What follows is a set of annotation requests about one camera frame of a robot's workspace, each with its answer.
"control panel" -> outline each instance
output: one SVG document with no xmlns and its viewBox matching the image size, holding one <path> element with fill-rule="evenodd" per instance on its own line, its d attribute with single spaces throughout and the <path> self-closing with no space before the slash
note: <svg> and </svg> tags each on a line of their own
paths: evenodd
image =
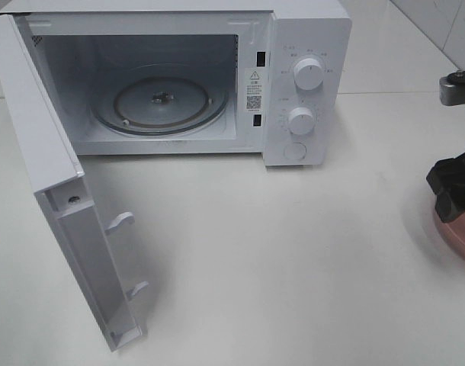
<svg viewBox="0 0 465 366">
<path fill-rule="evenodd" d="M 280 19 L 274 29 L 265 164 L 321 164 L 351 20 Z"/>
</svg>

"white knob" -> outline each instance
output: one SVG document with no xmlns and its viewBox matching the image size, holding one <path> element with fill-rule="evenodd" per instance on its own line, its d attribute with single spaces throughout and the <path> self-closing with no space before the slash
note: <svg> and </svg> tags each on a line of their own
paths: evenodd
<svg viewBox="0 0 465 366">
<path fill-rule="evenodd" d="M 309 108 L 295 108 L 288 115 L 288 128 L 294 135 L 307 135 L 315 125 L 316 118 Z"/>
<path fill-rule="evenodd" d="M 303 90 L 313 90 L 321 85 L 324 65 L 320 59 L 309 57 L 300 60 L 293 68 L 295 84 Z"/>
</svg>

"qr code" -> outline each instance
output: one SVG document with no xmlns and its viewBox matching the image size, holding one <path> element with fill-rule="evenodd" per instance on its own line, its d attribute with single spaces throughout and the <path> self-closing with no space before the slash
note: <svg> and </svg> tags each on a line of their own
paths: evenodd
<svg viewBox="0 0 465 366">
<path fill-rule="evenodd" d="M 246 109 L 261 109 L 261 96 L 255 95 L 252 97 L 247 97 Z"/>
</svg>

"screw hole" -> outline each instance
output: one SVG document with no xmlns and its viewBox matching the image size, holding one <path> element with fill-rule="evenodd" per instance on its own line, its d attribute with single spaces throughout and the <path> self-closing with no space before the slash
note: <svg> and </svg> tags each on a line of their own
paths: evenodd
<svg viewBox="0 0 465 366">
<path fill-rule="evenodd" d="M 80 197 L 79 197 L 79 196 L 71 196 L 71 197 L 68 199 L 68 203 L 69 203 L 69 204 L 77 204 L 79 201 L 80 201 Z"/>
</svg>

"round button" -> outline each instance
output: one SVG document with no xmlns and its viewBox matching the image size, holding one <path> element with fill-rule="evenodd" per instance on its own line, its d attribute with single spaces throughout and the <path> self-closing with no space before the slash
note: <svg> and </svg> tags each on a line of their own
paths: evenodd
<svg viewBox="0 0 465 366">
<path fill-rule="evenodd" d="M 303 143 L 291 143 L 285 146 L 284 155 L 289 160 L 302 160 L 306 154 L 307 148 Z"/>
<path fill-rule="evenodd" d="M 288 128 L 294 135 L 307 135 L 315 125 L 316 119 L 309 108 L 295 108 L 288 115 Z"/>
<path fill-rule="evenodd" d="M 324 65 L 320 59 L 309 57 L 300 60 L 293 68 L 295 84 L 303 90 L 317 88 L 324 78 Z"/>
</svg>

